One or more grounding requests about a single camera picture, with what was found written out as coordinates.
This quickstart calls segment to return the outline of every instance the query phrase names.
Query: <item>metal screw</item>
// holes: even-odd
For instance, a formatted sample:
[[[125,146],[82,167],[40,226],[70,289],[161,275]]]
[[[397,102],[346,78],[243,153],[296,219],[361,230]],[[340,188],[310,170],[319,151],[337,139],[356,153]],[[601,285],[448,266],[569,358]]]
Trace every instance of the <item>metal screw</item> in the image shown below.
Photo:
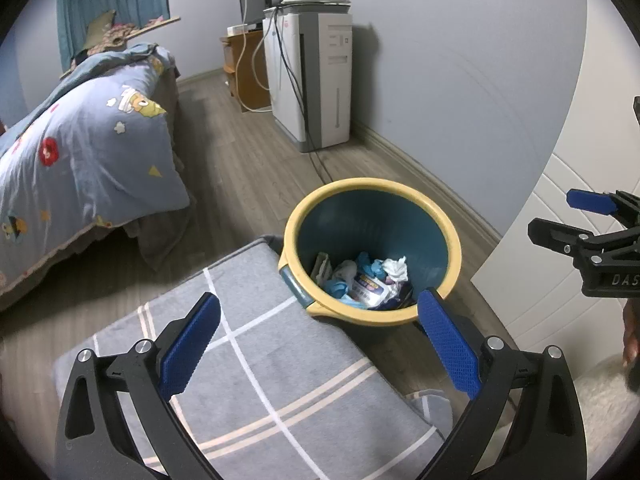
[[[504,341],[495,335],[487,339],[486,343],[491,350],[502,350],[504,348]]]
[[[549,355],[553,358],[553,359],[559,359],[562,357],[562,351],[561,349],[559,349],[557,346],[550,346],[547,350],[547,352],[549,352]]]
[[[146,352],[149,352],[149,350],[151,350],[151,341],[149,341],[149,339],[143,339],[142,341],[138,341],[136,343],[136,352],[138,352],[139,354],[144,354]]]
[[[78,354],[78,361],[80,361],[81,363],[84,363],[85,361],[88,361],[90,357],[91,357],[91,350],[89,350],[88,348],[85,348],[84,350],[81,350],[80,353]]]

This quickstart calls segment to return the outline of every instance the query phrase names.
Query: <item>wooden cabinet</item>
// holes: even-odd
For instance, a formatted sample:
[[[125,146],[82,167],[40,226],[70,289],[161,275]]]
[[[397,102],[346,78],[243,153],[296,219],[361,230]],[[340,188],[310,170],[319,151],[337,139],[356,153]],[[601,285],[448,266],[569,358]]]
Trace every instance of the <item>wooden cabinet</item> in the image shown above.
[[[258,85],[251,68],[251,57],[261,39],[261,30],[254,30],[246,34],[246,48],[238,66],[238,59],[242,53],[242,34],[220,38],[225,53],[223,69],[229,82],[229,92],[232,97],[236,98],[238,103],[240,103],[240,97],[246,106],[253,109],[264,108],[271,104],[269,92]],[[263,44],[260,45],[260,49],[255,54],[255,73],[260,82],[268,86]],[[242,105],[240,105],[240,109],[243,112],[247,111]]]

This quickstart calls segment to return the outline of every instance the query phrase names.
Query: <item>trash can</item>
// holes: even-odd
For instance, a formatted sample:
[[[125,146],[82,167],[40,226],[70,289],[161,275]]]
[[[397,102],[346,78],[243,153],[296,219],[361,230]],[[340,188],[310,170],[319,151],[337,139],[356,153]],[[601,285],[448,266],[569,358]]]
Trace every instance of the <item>trash can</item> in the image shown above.
[[[347,306],[309,277],[319,252],[335,267],[360,251],[372,258],[406,256],[414,304],[389,311]],[[348,178],[316,189],[291,213],[278,270],[312,316],[389,326],[418,319],[415,300],[428,286],[446,298],[462,263],[451,220],[431,199],[411,187],[381,178]]]

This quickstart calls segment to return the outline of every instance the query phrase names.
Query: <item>yellow trash can rim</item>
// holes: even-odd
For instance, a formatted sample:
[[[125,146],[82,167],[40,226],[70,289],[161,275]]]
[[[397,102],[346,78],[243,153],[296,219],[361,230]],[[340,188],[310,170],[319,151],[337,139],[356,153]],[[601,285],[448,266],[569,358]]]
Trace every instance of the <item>yellow trash can rim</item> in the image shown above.
[[[355,324],[370,326],[389,326],[412,322],[418,319],[418,307],[415,304],[399,310],[364,310],[346,305],[332,298],[313,282],[298,258],[295,250],[296,239],[303,220],[311,210],[322,200],[335,194],[362,189],[386,191],[402,196],[415,203],[435,220],[444,236],[449,256],[446,273],[437,288],[438,294],[442,298],[446,298],[456,284],[460,275],[460,267],[462,266],[462,248],[460,247],[460,238],[458,238],[456,229],[444,211],[423,193],[404,184],[383,178],[347,178],[337,180],[326,186],[319,187],[302,199],[287,221],[284,231],[284,249],[280,256],[278,270],[288,265],[300,287],[315,300],[306,308],[306,311],[312,316],[336,317]]]

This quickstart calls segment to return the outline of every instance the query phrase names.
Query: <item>gray wood floor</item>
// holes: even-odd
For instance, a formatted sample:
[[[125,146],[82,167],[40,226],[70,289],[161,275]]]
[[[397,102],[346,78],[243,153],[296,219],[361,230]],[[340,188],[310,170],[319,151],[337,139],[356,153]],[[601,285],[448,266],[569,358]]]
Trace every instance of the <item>gray wood floor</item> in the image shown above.
[[[222,75],[180,85],[175,132],[176,152],[186,165],[184,180],[198,204],[183,240],[161,270],[151,271],[135,240],[116,230],[52,268],[38,288],[0,314],[2,410],[48,471],[59,410],[50,380],[56,357],[205,264],[260,234],[280,234],[299,200],[322,184],[308,155],[298,153],[278,132],[270,114],[238,111]],[[377,176],[430,195],[428,184],[416,182],[357,140],[323,150],[321,157],[334,179]],[[462,241],[463,269],[450,303],[471,316],[485,335],[510,340],[469,281],[494,242],[466,224],[445,199],[431,196],[450,215]],[[433,348],[413,325],[344,329],[400,393],[442,388],[460,415],[466,395],[453,389]],[[510,416],[507,409],[504,420]]]

